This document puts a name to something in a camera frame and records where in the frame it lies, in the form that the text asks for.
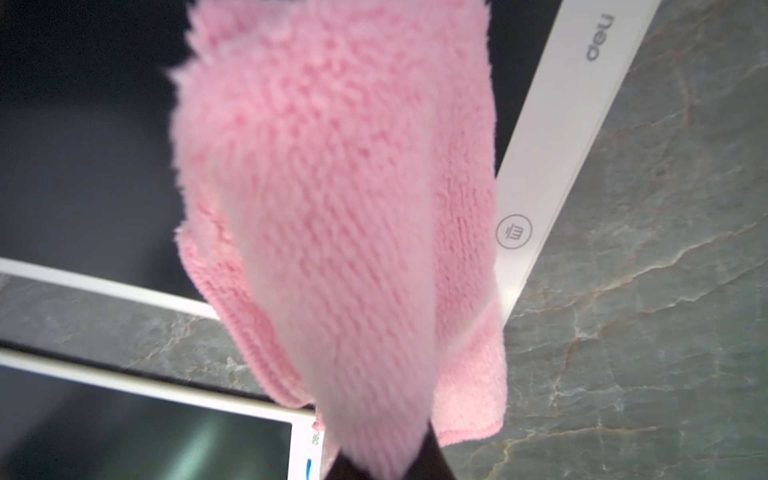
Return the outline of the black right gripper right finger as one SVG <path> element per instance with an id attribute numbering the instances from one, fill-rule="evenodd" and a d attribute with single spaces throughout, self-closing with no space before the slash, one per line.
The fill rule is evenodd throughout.
<path id="1" fill-rule="evenodd" d="M 440 448 L 432 424 L 429 424 L 419 453 L 407 470 L 405 480 L 455 480 Z"/>

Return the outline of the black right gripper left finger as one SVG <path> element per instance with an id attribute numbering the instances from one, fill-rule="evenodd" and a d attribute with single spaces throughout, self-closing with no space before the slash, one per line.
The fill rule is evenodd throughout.
<path id="1" fill-rule="evenodd" d="M 369 474 L 339 453 L 327 472 L 326 480 L 371 480 Z"/>

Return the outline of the pink microfiber cloth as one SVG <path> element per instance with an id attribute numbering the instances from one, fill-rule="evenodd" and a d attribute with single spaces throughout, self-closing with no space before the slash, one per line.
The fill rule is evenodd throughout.
<path id="1" fill-rule="evenodd" d="M 170 137 L 193 284 L 279 404 L 402 479 L 497 433 L 483 1 L 198 1 Z"/>

